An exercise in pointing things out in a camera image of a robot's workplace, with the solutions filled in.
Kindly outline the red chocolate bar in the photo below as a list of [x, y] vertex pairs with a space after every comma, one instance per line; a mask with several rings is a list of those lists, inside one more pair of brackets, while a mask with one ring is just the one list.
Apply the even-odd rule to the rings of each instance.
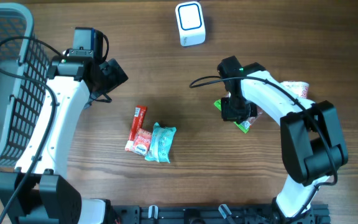
[[134, 119], [132, 121], [132, 126], [131, 126], [131, 130], [130, 130], [130, 134], [129, 134], [129, 139], [128, 139], [126, 146], [124, 148], [125, 151], [132, 150], [132, 147], [134, 145], [135, 136], [136, 136], [138, 130], [143, 125], [146, 111], [147, 111], [146, 106], [141, 106], [141, 105], [136, 106], [135, 113], [134, 113]]

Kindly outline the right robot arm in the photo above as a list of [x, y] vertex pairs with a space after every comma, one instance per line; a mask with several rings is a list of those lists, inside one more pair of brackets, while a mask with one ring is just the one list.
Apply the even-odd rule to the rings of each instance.
[[337, 111], [332, 103], [300, 98], [275, 81], [259, 63], [242, 66], [225, 58], [217, 71], [229, 96], [221, 99], [224, 121], [241, 124], [261, 108], [280, 126], [282, 161], [288, 173], [274, 199], [281, 222], [303, 218], [322, 186], [337, 183], [337, 171], [348, 152]]

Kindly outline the grey plastic shopping basket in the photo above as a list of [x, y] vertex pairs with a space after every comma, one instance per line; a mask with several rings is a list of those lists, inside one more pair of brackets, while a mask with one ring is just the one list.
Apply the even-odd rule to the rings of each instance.
[[24, 153], [44, 101], [44, 88], [4, 74], [46, 81], [50, 60], [33, 37], [31, 12], [18, 3], [0, 3], [0, 167], [15, 166]]

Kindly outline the teal candy bag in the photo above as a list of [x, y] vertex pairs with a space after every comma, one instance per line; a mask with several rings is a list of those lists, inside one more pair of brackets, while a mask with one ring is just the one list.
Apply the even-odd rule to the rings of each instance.
[[175, 127], [161, 127], [155, 123], [149, 151], [145, 155], [146, 161], [170, 163], [169, 152], [177, 129]]

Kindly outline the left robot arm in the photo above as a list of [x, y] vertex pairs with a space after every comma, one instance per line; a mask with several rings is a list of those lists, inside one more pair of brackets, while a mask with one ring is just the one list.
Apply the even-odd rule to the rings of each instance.
[[73, 45], [56, 53], [46, 77], [25, 77], [14, 97], [8, 138], [24, 151], [12, 172], [0, 173], [0, 220], [13, 223], [114, 223], [107, 199], [84, 198], [65, 178], [68, 153], [81, 112], [95, 101], [110, 103], [109, 92], [127, 75], [108, 59], [101, 31], [77, 27]]

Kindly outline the cup noodles container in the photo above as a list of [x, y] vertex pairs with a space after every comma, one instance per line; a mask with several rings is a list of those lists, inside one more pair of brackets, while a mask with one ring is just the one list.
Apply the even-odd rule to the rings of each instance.
[[306, 82], [284, 81], [281, 84], [300, 98], [308, 97], [309, 84]]

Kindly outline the white barcode scanner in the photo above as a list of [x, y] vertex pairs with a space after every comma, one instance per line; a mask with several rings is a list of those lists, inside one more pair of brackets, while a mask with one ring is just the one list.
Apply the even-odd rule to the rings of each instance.
[[182, 47], [199, 45], [206, 40], [203, 10], [198, 1], [178, 4], [175, 15]]

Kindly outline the red orange snack packet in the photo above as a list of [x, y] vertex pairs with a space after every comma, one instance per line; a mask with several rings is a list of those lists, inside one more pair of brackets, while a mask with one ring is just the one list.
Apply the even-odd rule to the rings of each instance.
[[149, 151], [151, 140], [152, 133], [140, 128], [135, 135], [131, 151], [138, 155], [145, 156]]

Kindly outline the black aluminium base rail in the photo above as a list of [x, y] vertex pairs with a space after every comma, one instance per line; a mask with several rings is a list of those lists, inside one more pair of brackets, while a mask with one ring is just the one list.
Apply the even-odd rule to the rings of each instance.
[[270, 204], [220, 207], [112, 206], [108, 223], [113, 224], [191, 224], [286, 223]]

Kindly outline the green gummy candy bag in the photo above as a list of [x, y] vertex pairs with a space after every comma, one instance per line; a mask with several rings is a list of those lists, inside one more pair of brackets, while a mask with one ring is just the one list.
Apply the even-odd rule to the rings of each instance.
[[[214, 106], [221, 111], [221, 100], [216, 100], [214, 102]], [[257, 107], [257, 116], [256, 117], [250, 117], [247, 120], [243, 121], [241, 124], [237, 124], [236, 122], [234, 122], [234, 124], [243, 132], [243, 133], [248, 133], [250, 127], [252, 126], [252, 124], [257, 120], [257, 118], [259, 118], [262, 114], [263, 114], [263, 110], [259, 107]]]

